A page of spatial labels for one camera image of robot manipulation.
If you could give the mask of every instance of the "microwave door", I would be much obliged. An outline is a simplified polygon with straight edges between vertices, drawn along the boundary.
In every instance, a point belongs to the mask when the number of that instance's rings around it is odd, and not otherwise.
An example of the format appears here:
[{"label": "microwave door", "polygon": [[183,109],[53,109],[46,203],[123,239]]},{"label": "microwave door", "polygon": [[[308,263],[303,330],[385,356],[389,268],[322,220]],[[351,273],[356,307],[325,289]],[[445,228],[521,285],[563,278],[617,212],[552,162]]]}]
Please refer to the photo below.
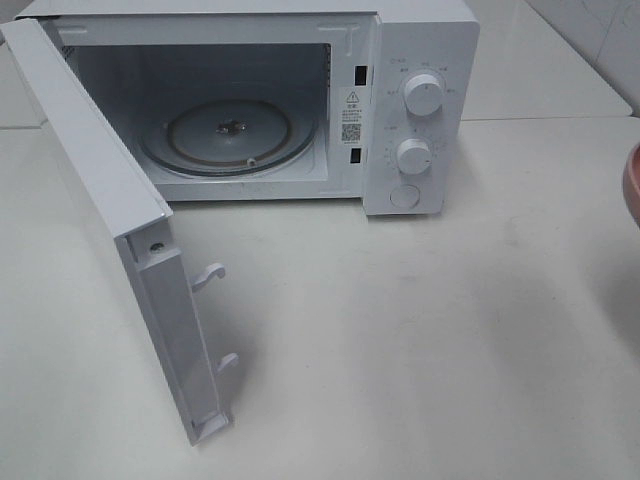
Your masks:
[{"label": "microwave door", "polygon": [[96,251],[110,260],[120,281],[128,277],[195,444],[228,423],[216,376],[237,356],[210,360],[193,301],[193,293],[222,277],[224,268],[213,264],[187,277],[169,224],[171,209],[65,62],[55,30],[47,35],[45,29],[46,22],[24,19],[3,25],[2,33],[37,103],[42,129],[60,152],[60,171]]}]

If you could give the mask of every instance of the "control panel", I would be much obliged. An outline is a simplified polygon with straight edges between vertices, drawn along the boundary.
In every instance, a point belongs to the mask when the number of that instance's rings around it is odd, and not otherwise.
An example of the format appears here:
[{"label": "control panel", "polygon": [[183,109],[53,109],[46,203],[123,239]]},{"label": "control panel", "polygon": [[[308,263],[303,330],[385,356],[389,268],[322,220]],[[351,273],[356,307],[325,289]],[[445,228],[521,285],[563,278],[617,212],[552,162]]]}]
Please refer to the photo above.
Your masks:
[{"label": "control panel", "polygon": [[475,22],[382,25],[368,215],[441,210],[478,32]]}]

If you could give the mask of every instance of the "qr code sticker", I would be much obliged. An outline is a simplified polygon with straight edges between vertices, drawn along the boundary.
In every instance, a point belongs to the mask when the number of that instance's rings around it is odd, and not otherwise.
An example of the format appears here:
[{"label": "qr code sticker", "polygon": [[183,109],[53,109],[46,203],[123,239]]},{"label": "qr code sticker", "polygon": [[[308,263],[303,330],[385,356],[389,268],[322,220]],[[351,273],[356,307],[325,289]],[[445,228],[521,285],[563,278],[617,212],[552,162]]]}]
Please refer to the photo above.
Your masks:
[{"label": "qr code sticker", "polygon": [[361,123],[343,123],[342,124],[342,141],[357,143],[360,141]]}]

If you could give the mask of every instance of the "round button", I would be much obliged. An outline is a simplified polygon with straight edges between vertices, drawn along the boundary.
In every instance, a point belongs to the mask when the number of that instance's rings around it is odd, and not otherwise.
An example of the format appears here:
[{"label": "round button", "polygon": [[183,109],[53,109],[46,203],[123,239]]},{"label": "round button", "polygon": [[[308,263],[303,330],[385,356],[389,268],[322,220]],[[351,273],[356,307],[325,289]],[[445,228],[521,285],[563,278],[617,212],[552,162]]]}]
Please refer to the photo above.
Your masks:
[{"label": "round button", "polygon": [[419,117],[426,117],[438,110],[442,100],[442,82],[429,73],[411,77],[404,85],[407,110]]},{"label": "round button", "polygon": [[398,208],[413,208],[420,201],[420,190],[413,185],[400,185],[393,189],[390,199]]}]

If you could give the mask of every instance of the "microwave oven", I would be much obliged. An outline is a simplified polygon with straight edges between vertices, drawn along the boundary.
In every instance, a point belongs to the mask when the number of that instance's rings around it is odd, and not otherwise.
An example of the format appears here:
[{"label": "microwave oven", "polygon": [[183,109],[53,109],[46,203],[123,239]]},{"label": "microwave oven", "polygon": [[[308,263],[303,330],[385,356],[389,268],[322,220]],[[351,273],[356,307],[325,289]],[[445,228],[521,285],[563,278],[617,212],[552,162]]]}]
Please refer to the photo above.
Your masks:
[{"label": "microwave oven", "polygon": [[462,0],[36,0],[1,29],[191,443],[229,423],[238,359],[213,359],[193,302],[224,267],[187,276],[166,202],[439,212],[479,33]]}]

